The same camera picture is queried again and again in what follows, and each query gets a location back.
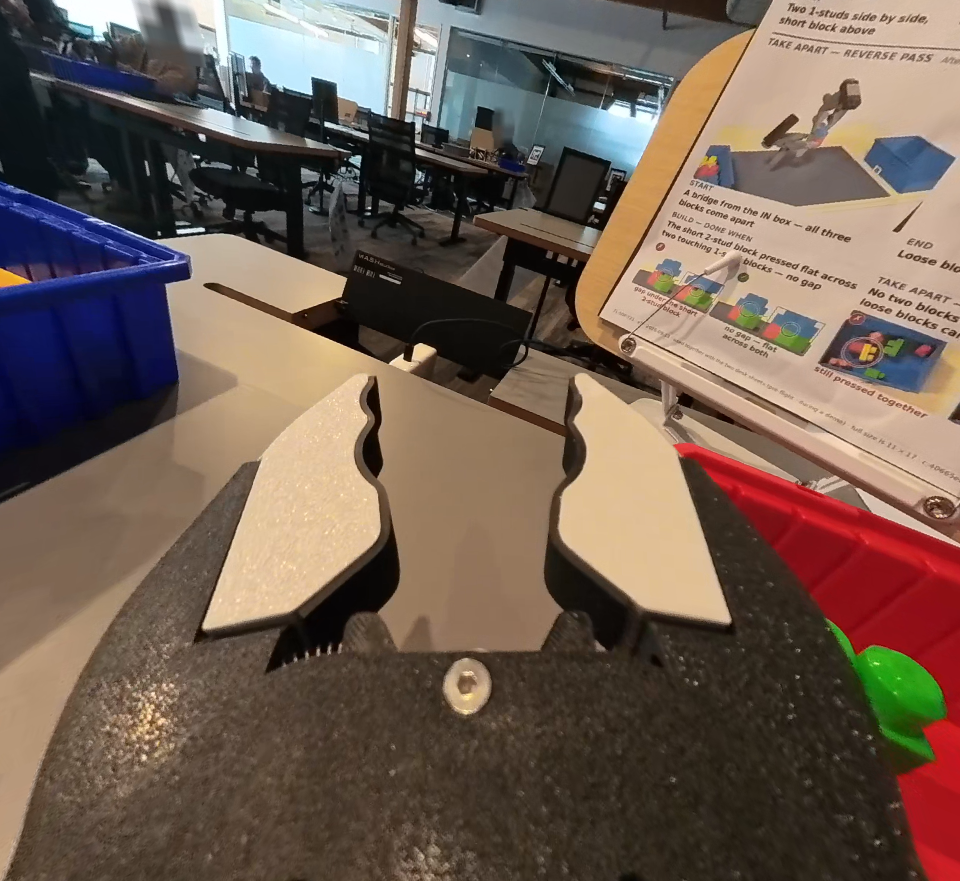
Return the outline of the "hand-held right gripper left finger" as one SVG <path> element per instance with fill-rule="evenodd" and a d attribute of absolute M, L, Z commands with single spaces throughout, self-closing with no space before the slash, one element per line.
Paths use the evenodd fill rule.
<path fill-rule="evenodd" d="M 261 455 L 200 630 L 210 637 L 305 624 L 353 580 L 385 567 L 392 517 L 378 379 L 352 376 Z"/>

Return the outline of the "green mega block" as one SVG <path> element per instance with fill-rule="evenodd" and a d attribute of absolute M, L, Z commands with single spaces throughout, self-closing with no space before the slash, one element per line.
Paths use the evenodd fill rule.
<path fill-rule="evenodd" d="M 946 698 L 934 676 L 894 648 L 871 645 L 856 650 L 836 623 L 826 624 L 862 684 L 891 771 L 905 776 L 933 763 L 928 729 L 948 717 Z"/>

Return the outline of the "black labelled box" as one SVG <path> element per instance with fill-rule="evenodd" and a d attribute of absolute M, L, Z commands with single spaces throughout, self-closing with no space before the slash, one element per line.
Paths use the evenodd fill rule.
<path fill-rule="evenodd" d="M 532 314 L 413 268 L 357 251 L 344 315 L 402 346 L 426 344 L 466 372 L 502 376 L 526 342 Z"/>

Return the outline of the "dark office desk row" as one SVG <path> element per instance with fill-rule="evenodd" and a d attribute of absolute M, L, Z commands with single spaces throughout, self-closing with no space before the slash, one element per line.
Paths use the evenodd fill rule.
<path fill-rule="evenodd" d="M 372 213 L 367 203 L 369 194 L 367 190 L 367 155 L 370 146 L 369 133 L 333 122 L 325 122 L 323 127 L 331 144 L 334 141 L 350 143 L 350 153 L 353 156 L 359 156 L 361 158 L 358 218 L 363 220 L 366 217 L 371 217 Z M 517 198 L 519 184 L 528 179 L 525 170 L 512 170 L 510 168 L 500 167 L 493 162 L 476 160 L 474 158 L 456 158 L 442 151 L 421 145 L 420 143 L 415 143 L 414 154 L 416 157 L 415 167 L 443 172 L 452 179 L 457 205 L 454 209 L 451 234 L 440 243 L 442 247 L 456 246 L 462 241 L 460 229 L 464 215 L 467 213 L 467 184 L 470 181 L 491 178 L 493 176 L 510 179 L 510 206 L 513 206 Z"/>

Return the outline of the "wooden backing board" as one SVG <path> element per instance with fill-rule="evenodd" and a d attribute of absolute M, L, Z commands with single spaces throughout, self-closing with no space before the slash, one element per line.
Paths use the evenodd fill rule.
<path fill-rule="evenodd" d="M 595 346 L 618 353 L 618 328 L 603 321 L 600 312 L 685 167 L 754 34 L 750 28 L 709 51 L 681 79 L 661 113 L 577 285 L 577 317 Z"/>

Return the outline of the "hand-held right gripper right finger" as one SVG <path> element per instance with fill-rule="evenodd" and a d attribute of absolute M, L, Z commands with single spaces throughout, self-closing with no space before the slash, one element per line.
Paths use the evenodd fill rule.
<path fill-rule="evenodd" d="M 729 629 L 729 610 L 676 448 L 580 373 L 569 382 L 550 548 L 629 615 Z"/>

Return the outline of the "blue plastic bin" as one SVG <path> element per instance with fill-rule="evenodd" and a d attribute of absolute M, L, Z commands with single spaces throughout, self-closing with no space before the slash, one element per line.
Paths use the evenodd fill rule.
<path fill-rule="evenodd" d="M 1 185 L 1 452 L 47 443 L 179 380 L 168 288 L 189 257 Z"/>

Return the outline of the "long dark office desk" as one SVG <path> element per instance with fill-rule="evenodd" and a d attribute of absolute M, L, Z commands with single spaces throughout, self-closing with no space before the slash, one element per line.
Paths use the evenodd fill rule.
<path fill-rule="evenodd" d="M 191 151 L 195 155 L 209 155 L 215 145 L 271 158 L 277 163 L 281 176 L 280 209 L 286 217 L 287 254 L 306 260 L 301 170 L 306 162 L 339 163 L 347 157 L 344 150 L 210 108 L 151 101 L 62 80 L 39 71 L 31 71 L 30 80 L 34 86 L 45 88 L 47 94 L 56 92 L 86 102 L 92 120 L 120 131 L 126 163 L 131 160 L 130 137 L 142 141 L 150 189 L 140 192 L 139 199 L 141 203 L 150 203 L 151 213 L 147 215 L 150 232 L 159 239 L 173 239 L 178 235 L 162 145 Z"/>

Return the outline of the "red plastic bin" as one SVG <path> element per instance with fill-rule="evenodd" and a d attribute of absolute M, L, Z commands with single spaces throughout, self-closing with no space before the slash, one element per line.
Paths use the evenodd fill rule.
<path fill-rule="evenodd" d="M 725 455 L 679 443 L 798 576 L 858 651 L 882 646 L 939 684 L 934 761 L 899 778 L 928 879 L 959 878 L 959 549 Z"/>

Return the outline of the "black mesh office chair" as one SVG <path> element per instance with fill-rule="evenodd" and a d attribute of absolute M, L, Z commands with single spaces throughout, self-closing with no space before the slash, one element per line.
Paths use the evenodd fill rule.
<path fill-rule="evenodd" d="M 425 238 L 425 228 L 404 213 L 418 203 L 414 124 L 370 114 L 366 133 L 364 183 L 373 218 L 370 236 L 377 239 L 381 227 L 403 228 L 416 246 Z"/>

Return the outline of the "white sheet stand rail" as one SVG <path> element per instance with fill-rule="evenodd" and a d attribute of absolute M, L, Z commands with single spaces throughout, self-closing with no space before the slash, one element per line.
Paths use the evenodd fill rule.
<path fill-rule="evenodd" d="M 659 412 L 654 424 L 672 441 L 682 442 L 680 395 L 690 395 L 830 474 L 868 492 L 954 541 L 959 538 L 958 495 L 944 485 L 926 482 L 918 468 L 894 465 L 886 456 L 869 453 L 859 441 L 849 442 L 789 413 L 728 380 L 679 359 L 636 333 L 618 337 L 616 352 L 635 369 L 653 375 L 660 384 Z"/>

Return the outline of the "printed instruction sheet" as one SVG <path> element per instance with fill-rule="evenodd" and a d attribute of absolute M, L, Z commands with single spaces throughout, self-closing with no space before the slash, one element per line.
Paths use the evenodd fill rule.
<path fill-rule="evenodd" d="M 773 0 L 599 318 L 958 502 L 958 0 Z"/>

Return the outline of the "wooden support post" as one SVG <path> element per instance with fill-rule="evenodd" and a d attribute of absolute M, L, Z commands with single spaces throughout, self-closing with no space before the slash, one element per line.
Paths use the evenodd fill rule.
<path fill-rule="evenodd" d="M 405 120 L 418 20 L 419 0 L 399 0 L 393 46 L 389 116 Z"/>

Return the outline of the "blue storage bin on desk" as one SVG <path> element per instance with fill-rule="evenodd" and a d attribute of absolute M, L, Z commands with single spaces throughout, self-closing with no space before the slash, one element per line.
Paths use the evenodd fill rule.
<path fill-rule="evenodd" d="M 160 95 L 157 81 L 147 74 L 78 60 L 51 51 L 42 50 L 40 54 L 45 59 L 49 73 L 62 82 L 142 98 Z"/>

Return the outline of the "wooden top desk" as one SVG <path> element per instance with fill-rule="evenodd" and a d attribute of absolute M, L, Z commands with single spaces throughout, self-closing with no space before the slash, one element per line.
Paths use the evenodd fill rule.
<path fill-rule="evenodd" d="M 602 230 L 534 208 L 475 215 L 472 225 L 505 238 L 500 267 L 493 270 L 491 296 L 509 300 L 520 270 L 575 290 L 602 237 Z"/>

